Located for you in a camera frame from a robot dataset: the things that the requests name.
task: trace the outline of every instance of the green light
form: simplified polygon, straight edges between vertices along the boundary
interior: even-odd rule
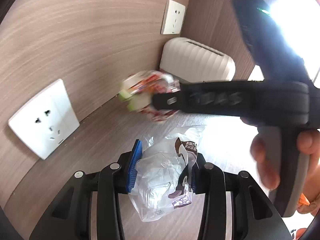
[[[265,13],[265,14],[267,14],[267,15],[270,15],[270,13],[269,13],[268,11],[264,10],[264,9],[261,9],[261,8],[258,8],[258,7],[257,7],[257,9],[258,9],[259,11],[262,11],[263,13]]]

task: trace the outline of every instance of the snack package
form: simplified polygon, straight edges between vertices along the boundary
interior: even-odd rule
[[[191,171],[204,128],[175,128],[137,161],[137,179],[128,195],[143,222],[158,220],[191,204]]]
[[[155,93],[170,93],[180,90],[179,81],[160,71],[141,71],[122,82],[119,96],[129,101],[129,111],[147,114],[154,122],[163,122],[177,110],[156,110],[151,105]]]

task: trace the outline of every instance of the wooden wall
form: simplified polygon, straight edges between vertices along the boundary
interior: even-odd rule
[[[181,36],[231,56],[236,64],[234,79],[249,78],[255,64],[242,42],[230,0],[189,0]]]
[[[175,0],[184,5],[188,0]],[[0,205],[38,160],[8,119],[58,78],[79,120],[158,67],[166,0],[16,0],[0,25]]]

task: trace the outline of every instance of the wooden table surface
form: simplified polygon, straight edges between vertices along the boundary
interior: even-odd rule
[[[121,153],[131,150],[136,138],[146,146],[150,137],[157,142],[174,127],[199,124],[207,125],[199,144],[199,152],[206,161],[223,171],[247,170],[258,181],[255,162],[249,154],[257,129],[242,123],[238,117],[179,113],[165,124],[156,124],[144,115],[129,113],[126,104],[115,97],[84,119],[45,161],[39,160],[33,166],[4,211],[22,237],[28,239],[42,213],[75,171],[83,170],[87,174],[100,171],[116,162]],[[126,240],[197,239],[204,195],[193,195],[191,205],[148,223],[140,220],[127,195],[120,195],[119,199]],[[94,229],[95,206],[92,206]],[[226,239],[231,236],[230,226],[227,223]]]

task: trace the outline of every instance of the blue gripper pad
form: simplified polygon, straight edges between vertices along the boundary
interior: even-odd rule
[[[137,161],[142,157],[142,142],[140,140],[136,140],[130,155],[132,158],[128,169],[127,185],[125,187],[128,193],[131,192],[131,189],[133,189],[136,182],[138,172],[136,171],[135,166]]]

